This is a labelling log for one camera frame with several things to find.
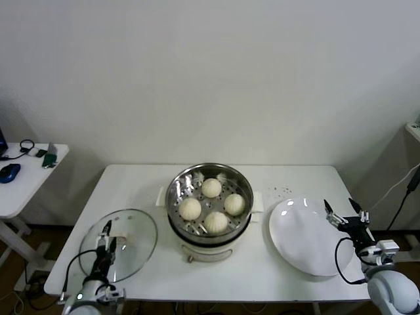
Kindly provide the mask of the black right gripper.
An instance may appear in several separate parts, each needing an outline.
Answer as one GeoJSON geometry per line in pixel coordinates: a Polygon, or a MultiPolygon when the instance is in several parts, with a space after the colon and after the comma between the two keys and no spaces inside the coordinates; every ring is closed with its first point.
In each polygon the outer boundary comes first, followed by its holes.
{"type": "Polygon", "coordinates": [[[359,203],[352,198],[348,199],[358,217],[345,217],[337,215],[331,208],[328,201],[324,200],[326,219],[333,226],[340,226],[340,231],[347,233],[352,240],[355,251],[363,251],[365,248],[374,246],[375,239],[368,231],[370,223],[369,212],[364,211],[359,203]]]}

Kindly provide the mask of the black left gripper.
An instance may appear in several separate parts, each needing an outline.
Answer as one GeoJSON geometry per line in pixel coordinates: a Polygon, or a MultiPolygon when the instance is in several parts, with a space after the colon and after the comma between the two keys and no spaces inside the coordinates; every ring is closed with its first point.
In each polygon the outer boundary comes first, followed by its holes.
{"type": "Polygon", "coordinates": [[[94,280],[102,282],[109,282],[108,272],[115,261],[115,252],[117,246],[117,238],[112,238],[110,245],[106,248],[105,245],[109,244],[110,230],[112,228],[112,221],[109,220],[103,227],[102,231],[98,234],[96,248],[96,259],[91,268],[90,277],[94,280]]]}

